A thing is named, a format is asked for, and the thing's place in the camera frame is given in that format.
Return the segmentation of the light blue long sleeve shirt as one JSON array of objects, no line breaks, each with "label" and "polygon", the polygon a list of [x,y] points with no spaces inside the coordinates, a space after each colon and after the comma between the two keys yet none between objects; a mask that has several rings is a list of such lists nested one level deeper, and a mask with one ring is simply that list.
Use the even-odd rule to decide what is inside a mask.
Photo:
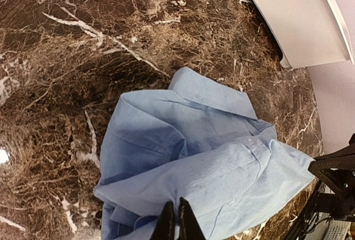
[{"label": "light blue long sleeve shirt", "polygon": [[207,239],[270,219],[314,179],[312,157],[277,139],[246,93],[190,68],[166,90],[121,94],[94,189],[102,239],[149,239],[164,204],[186,199]]}]

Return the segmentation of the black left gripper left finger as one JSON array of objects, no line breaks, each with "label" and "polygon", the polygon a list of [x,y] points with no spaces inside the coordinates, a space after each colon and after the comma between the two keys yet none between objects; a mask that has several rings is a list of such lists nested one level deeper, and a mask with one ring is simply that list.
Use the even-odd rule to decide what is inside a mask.
[{"label": "black left gripper left finger", "polygon": [[174,204],[167,202],[155,227],[155,239],[172,240],[175,238]]}]

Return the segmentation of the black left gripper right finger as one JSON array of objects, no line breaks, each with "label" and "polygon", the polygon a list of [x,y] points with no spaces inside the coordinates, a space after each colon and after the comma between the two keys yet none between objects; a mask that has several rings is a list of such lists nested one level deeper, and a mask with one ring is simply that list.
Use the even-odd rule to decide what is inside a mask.
[{"label": "black left gripper right finger", "polygon": [[205,240],[205,236],[199,226],[189,202],[180,197],[178,208],[179,239],[180,240]]}]

